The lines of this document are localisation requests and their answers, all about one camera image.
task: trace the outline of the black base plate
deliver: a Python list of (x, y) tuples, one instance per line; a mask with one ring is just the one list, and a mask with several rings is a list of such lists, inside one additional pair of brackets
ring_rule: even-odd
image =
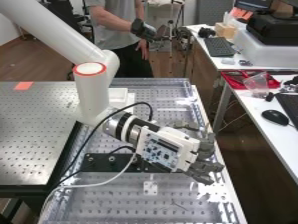
[[(107, 154), (103, 153), (87, 153), (81, 164), (81, 172), (120, 172), (127, 166), (131, 158), (132, 154), (113, 154), (107, 156)], [(168, 173), (164, 167), (160, 167), (158, 164), (152, 165), (144, 161), (138, 155), (136, 158), (136, 162), (132, 163), (125, 172)]]

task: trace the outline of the human hand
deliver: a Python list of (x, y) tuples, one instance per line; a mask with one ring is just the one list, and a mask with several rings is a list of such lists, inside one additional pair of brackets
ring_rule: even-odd
[(142, 59), (148, 60), (149, 58), (149, 51), (146, 48), (146, 40), (141, 39), (136, 48), (136, 51), (138, 51), (141, 49), (142, 51)]

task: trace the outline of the gray shirt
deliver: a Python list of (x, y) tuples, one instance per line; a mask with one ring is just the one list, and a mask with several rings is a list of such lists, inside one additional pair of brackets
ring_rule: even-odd
[[(87, 0), (87, 6), (103, 6), (113, 15), (132, 21), (136, 19), (136, 1), (135, 0)], [(140, 40), (132, 33), (111, 30), (99, 24), (97, 19), (91, 13), (92, 24), (95, 28), (95, 44), (101, 49), (120, 49)]]

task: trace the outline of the keyboard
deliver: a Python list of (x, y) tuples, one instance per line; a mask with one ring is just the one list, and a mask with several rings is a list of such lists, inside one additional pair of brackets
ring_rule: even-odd
[(232, 57), (236, 54), (225, 37), (204, 39), (212, 57)]
[(298, 130), (298, 95), (278, 93), (276, 97)]

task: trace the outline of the optical breadboard table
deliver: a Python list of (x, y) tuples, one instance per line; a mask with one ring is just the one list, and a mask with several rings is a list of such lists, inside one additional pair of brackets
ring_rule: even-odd
[(73, 83), (0, 83), (0, 193), (47, 185), (76, 120)]
[[(112, 87), (128, 88), (136, 102), (150, 103), (154, 120), (160, 126), (173, 126), (176, 120), (196, 121), (205, 127), (208, 118), (196, 87), (188, 79), (115, 79)], [(135, 114), (148, 119), (146, 106), (135, 107)], [(87, 138), (92, 128), (84, 126), (77, 135), (69, 158)], [(184, 130), (190, 136), (198, 133)], [(108, 153), (125, 145), (97, 132), (84, 148), (73, 168), (91, 153)], [(224, 163), (218, 146), (213, 161)], [(113, 172), (84, 172), (68, 179), (67, 185), (99, 183), (113, 177)], [(212, 174), (216, 183), (204, 186), (180, 173), (124, 173), (113, 182), (93, 188), (65, 189), (56, 192), (48, 203), (40, 223), (246, 223), (228, 170)], [(158, 193), (144, 194), (144, 181), (157, 182)]]

